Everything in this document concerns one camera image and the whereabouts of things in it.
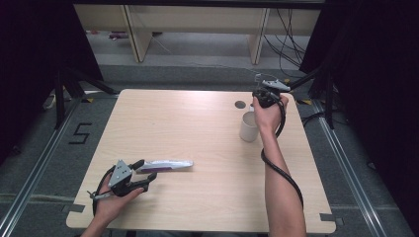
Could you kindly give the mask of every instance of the cup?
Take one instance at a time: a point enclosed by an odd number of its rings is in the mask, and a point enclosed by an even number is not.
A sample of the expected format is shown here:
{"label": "cup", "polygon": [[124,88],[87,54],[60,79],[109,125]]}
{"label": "cup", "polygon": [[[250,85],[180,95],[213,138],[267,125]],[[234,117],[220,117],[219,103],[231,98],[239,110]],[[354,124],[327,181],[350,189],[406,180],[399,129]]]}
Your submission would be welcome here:
{"label": "cup", "polygon": [[243,115],[240,125],[240,138],[247,142],[256,140],[259,129],[255,121],[254,112],[246,112]]}

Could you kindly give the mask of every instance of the person's right hand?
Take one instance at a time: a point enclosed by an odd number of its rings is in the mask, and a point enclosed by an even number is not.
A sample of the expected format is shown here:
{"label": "person's right hand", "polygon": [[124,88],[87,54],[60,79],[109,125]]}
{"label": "person's right hand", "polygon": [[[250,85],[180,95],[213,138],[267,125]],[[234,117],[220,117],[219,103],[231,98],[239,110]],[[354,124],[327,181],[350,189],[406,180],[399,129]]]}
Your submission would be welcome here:
{"label": "person's right hand", "polygon": [[[286,96],[280,96],[281,101],[284,104],[285,109],[289,99]],[[253,97],[253,107],[255,109],[255,121],[259,127],[259,130],[269,131],[275,133],[276,129],[281,123],[281,110],[277,104],[270,106],[269,108],[262,108],[259,104],[259,100]]]}

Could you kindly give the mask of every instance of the cable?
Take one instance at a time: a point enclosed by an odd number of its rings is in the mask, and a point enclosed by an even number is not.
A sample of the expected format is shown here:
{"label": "cable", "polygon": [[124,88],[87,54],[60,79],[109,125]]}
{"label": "cable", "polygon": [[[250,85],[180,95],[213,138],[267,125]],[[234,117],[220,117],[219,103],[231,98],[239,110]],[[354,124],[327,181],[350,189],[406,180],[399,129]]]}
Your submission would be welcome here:
{"label": "cable", "polygon": [[[284,125],[286,124],[286,110],[285,110],[285,106],[284,106],[283,102],[281,101],[281,99],[279,101],[276,100],[276,102],[277,102],[277,105],[280,107],[280,110],[281,110],[281,123],[280,123],[280,125],[277,129],[277,132],[275,133],[275,135],[278,137],[281,134],[281,132],[283,131]],[[293,180],[293,178],[289,174],[287,174],[284,170],[282,170],[280,167],[276,166],[274,163],[272,163],[269,160],[269,158],[265,155],[265,149],[262,149],[261,158],[265,162],[265,164],[267,164],[271,169],[273,169],[278,174],[283,176],[284,179],[286,179],[293,186],[296,193],[298,194],[299,200],[301,201],[302,207],[304,207],[304,201],[302,199],[301,190],[299,189],[299,186],[296,184],[296,182]]]}

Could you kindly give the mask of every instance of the table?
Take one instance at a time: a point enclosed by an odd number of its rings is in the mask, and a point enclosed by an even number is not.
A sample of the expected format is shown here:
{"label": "table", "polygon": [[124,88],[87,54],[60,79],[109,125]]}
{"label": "table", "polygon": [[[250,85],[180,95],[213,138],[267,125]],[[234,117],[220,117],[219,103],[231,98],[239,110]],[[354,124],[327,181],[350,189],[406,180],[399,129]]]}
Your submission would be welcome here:
{"label": "table", "polygon": [[[331,233],[331,214],[293,96],[286,94],[287,124],[279,137],[293,178],[304,197],[307,232]],[[246,108],[236,108],[244,102]],[[159,173],[149,191],[132,201],[110,228],[268,232],[261,138],[240,139],[249,92],[123,90],[74,201],[67,225],[85,228],[102,176],[118,159],[193,160],[190,169]]]}

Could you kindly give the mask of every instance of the gray floor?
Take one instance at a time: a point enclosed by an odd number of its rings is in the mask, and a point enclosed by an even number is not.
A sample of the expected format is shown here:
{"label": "gray floor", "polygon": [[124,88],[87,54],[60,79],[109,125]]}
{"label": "gray floor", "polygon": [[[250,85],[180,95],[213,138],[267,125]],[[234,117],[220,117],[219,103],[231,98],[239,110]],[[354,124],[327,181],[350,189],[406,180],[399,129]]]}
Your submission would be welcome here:
{"label": "gray floor", "polygon": [[[260,63],[252,65],[246,37],[241,35],[164,33],[155,36],[145,60],[136,63],[129,40],[108,39],[108,34],[100,32],[87,37],[106,83],[116,89],[206,88],[251,91],[258,73],[266,80],[273,80],[272,76],[281,80],[295,80],[294,77],[303,75],[296,71],[297,67],[293,64],[280,60],[265,42]],[[268,36],[268,39],[276,41],[276,46],[281,48],[273,36]],[[306,47],[309,38],[295,40]],[[285,49],[285,53],[296,60],[292,50]],[[285,75],[279,68],[292,77]],[[84,86],[86,90],[95,90],[88,85]],[[294,97],[297,100],[307,99],[308,88],[309,83],[297,88],[293,91]],[[74,236],[82,232],[66,227],[66,208],[77,194],[115,101],[116,98],[103,97],[95,99],[93,103],[78,105],[28,205],[14,226],[12,236]],[[314,114],[311,105],[299,104],[297,107],[302,118]],[[6,214],[13,197],[20,191],[42,155],[53,133],[54,116],[54,108],[41,114],[22,141],[22,153],[10,157],[0,167],[1,216]],[[336,113],[334,118],[335,132],[387,236],[413,236],[379,175],[366,165],[368,156],[350,126],[343,124],[346,123],[344,114]],[[73,131],[80,122],[92,123],[83,130],[90,133],[88,142],[83,146],[71,146],[69,142],[77,139]],[[375,236],[361,213],[319,120],[310,121],[305,131],[337,222],[337,230],[330,236]],[[123,231],[113,232],[113,236],[124,235]]]}

